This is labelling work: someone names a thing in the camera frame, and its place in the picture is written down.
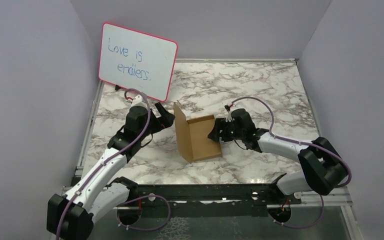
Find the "brown cardboard box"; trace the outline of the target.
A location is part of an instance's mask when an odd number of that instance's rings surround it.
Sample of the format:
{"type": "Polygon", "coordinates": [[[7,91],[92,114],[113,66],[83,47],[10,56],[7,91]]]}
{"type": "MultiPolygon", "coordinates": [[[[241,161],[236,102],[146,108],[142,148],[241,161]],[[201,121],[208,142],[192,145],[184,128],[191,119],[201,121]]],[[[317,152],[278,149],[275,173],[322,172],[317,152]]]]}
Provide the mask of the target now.
{"type": "Polygon", "coordinates": [[[187,119],[177,103],[173,104],[177,148],[180,156],[189,164],[222,156],[218,141],[208,138],[215,126],[214,115],[187,119]]]}

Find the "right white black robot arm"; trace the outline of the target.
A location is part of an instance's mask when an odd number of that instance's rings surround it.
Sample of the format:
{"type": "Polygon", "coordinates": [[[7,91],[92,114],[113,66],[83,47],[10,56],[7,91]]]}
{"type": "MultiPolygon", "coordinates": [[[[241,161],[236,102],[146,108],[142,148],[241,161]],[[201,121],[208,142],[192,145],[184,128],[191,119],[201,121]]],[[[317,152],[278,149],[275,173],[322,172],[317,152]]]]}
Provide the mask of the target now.
{"type": "Polygon", "coordinates": [[[275,154],[299,163],[300,171],[284,174],[271,183],[268,196],[276,204],[296,192],[314,191],[326,196],[349,175],[327,139],[318,137],[310,143],[287,141],[271,135],[268,129],[256,127],[243,108],[230,111],[225,118],[217,118],[207,137],[214,142],[239,140],[246,150],[275,154]]]}

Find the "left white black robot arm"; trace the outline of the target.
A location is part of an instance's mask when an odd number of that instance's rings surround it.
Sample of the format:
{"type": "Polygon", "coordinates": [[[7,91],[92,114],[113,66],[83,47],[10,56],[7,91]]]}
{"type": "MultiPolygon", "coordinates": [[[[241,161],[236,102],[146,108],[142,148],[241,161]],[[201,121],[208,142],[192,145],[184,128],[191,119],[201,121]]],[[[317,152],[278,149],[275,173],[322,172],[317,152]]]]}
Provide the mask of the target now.
{"type": "Polygon", "coordinates": [[[142,141],[173,125],[175,115],[161,103],[156,117],[145,104],[133,104],[125,124],[109,140],[99,161],[75,186],[63,195],[54,194],[47,203],[46,229],[57,239],[86,240],[95,225],[111,209],[127,207],[125,216],[136,220],[143,197],[138,184],[125,177],[112,180],[143,147],[142,141]]]}

